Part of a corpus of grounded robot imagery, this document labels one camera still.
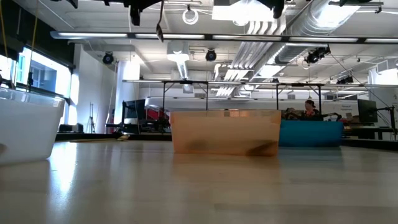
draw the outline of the woman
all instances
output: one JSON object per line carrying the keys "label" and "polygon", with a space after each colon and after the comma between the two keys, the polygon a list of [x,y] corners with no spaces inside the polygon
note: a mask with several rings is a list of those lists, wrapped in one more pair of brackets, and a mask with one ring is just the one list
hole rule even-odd
{"label": "woman", "polygon": [[312,100],[307,100],[305,102],[305,112],[303,116],[308,119],[317,115],[319,115],[319,111],[315,109],[315,103]]}

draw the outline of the translucent plastic bin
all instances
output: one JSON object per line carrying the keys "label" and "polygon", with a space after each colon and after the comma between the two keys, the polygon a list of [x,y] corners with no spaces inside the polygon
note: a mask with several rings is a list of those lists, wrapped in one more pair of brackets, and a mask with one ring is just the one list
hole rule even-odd
{"label": "translucent plastic bin", "polygon": [[51,155],[65,101],[0,88],[0,165]]}

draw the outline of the wooden floor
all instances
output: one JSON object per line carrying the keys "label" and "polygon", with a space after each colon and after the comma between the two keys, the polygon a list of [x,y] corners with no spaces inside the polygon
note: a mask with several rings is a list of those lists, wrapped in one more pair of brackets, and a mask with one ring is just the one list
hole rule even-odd
{"label": "wooden floor", "polygon": [[173,154],[171,142],[58,143],[0,167],[0,223],[398,223],[398,154]]}

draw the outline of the monitor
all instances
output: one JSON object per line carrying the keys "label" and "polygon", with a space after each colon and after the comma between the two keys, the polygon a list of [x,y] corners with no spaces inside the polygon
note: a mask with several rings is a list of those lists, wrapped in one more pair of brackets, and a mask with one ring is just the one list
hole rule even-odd
{"label": "monitor", "polygon": [[376,123],[377,107],[375,101],[358,100],[359,121],[361,123]]}

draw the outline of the blue bin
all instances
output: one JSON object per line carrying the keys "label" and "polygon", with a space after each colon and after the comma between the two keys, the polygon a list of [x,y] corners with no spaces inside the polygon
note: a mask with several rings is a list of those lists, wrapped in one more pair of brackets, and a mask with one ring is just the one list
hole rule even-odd
{"label": "blue bin", "polygon": [[343,134],[342,122],[282,121],[281,147],[338,147]]}

